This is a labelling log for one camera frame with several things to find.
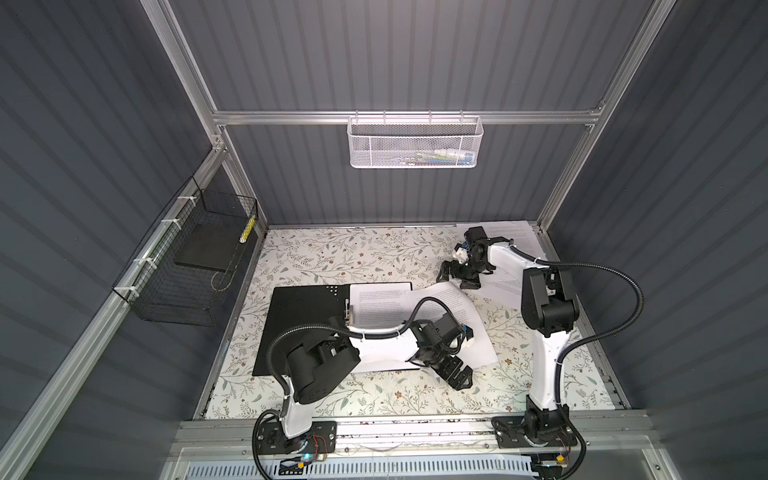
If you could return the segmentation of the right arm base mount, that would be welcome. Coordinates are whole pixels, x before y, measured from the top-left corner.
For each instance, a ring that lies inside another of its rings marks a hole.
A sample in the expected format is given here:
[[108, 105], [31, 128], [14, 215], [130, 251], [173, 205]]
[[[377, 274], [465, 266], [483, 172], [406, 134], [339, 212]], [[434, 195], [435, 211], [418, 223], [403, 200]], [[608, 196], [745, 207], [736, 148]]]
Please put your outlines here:
[[578, 443], [572, 429], [557, 412], [546, 412], [543, 416], [531, 412], [522, 416], [495, 416], [491, 418], [491, 426], [501, 448], [565, 447], [569, 450]]

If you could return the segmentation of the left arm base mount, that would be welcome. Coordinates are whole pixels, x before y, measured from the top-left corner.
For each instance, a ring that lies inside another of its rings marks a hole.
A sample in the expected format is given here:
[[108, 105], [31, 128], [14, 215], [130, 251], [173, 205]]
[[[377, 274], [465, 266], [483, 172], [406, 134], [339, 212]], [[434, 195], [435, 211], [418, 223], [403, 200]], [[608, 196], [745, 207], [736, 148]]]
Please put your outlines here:
[[288, 438], [277, 421], [268, 420], [255, 429], [253, 441], [259, 455], [329, 454], [336, 449], [337, 427], [334, 421], [314, 421], [307, 432]]

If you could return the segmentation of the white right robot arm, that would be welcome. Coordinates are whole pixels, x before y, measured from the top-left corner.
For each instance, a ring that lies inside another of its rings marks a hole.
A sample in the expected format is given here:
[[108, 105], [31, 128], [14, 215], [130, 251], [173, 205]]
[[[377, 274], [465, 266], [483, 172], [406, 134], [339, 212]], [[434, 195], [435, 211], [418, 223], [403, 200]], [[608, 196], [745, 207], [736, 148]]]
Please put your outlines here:
[[562, 400], [560, 358], [579, 317], [567, 271], [541, 256], [526, 253], [505, 237], [489, 237], [472, 227], [444, 261], [439, 282], [454, 279], [463, 290], [519, 310], [532, 332], [533, 379], [528, 409], [537, 415], [568, 416]]

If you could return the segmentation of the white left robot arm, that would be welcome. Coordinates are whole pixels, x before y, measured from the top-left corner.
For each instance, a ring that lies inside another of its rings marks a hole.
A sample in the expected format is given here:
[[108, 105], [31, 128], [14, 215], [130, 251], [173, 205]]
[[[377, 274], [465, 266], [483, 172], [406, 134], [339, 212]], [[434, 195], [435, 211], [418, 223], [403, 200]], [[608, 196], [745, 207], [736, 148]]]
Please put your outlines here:
[[458, 357], [464, 343], [474, 336], [466, 325], [442, 326], [419, 320], [406, 330], [386, 335], [329, 325], [297, 327], [289, 332], [307, 335], [286, 354], [287, 373], [279, 373], [273, 362], [268, 362], [284, 390], [279, 422], [288, 439], [309, 432], [318, 402], [358, 366], [382, 366], [386, 370], [415, 366], [433, 371], [455, 390], [473, 384], [472, 368]]

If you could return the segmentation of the black file folder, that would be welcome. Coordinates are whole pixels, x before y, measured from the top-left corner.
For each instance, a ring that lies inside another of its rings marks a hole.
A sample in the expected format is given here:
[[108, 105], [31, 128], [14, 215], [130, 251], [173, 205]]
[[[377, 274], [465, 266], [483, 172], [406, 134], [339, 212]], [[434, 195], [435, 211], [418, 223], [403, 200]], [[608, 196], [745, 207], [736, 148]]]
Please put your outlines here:
[[[252, 375], [269, 376], [271, 374], [267, 360], [272, 359], [278, 373], [287, 373], [287, 356], [302, 340], [311, 335], [327, 338], [331, 332], [318, 330], [317, 325], [345, 326], [345, 315], [349, 306], [348, 285], [309, 285], [276, 287], [267, 314], [257, 357]], [[273, 354], [268, 348], [284, 332], [300, 327], [296, 332], [279, 342]]]

